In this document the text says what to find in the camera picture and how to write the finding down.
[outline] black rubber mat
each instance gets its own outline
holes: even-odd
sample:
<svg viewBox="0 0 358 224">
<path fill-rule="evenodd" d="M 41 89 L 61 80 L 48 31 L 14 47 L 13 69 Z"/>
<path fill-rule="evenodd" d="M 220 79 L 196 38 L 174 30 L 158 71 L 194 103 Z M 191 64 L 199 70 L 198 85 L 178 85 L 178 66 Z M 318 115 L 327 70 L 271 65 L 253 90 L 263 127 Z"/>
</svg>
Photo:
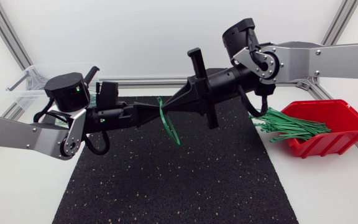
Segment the black rubber mat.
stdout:
<svg viewBox="0 0 358 224">
<path fill-rule="evenodd" d="M 157 104 L 156 97 L 121 100 Z M 53 222 L 298 223 L 240 100 L 216 112 L 213 130 L 206 117 L 169 113 L 181 146 L 159 118 L 110 131 L 105 156 L 84 149 Z M 103 144 L 101 135 L 91 140 Z"/>
</svg>

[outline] clear plastic container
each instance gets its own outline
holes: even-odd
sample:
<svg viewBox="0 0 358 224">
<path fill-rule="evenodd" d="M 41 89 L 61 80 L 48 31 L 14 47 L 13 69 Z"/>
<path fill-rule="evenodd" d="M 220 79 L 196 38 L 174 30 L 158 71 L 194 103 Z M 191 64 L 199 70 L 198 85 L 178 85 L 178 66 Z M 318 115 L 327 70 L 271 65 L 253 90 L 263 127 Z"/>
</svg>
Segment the clear plastic container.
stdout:
<svg viewBox="0 0 358 224">
<path fill-rule="evenodd" d="M 91 62 L 31 65 L 23 71 L 22 76 L 16 82 L 6 88 L 6 93 L 14 98 L 21 108 L 27 110 L 35 100 L 47 98 L 44 86 L 49 79 L 71 72 L 81 73 L 85 77 L 93 66 L 97 65 Z M 90 92 L 96 89 L 98 81 L 98 73 L 96 73 L 89 84 Z"/>
</svg>

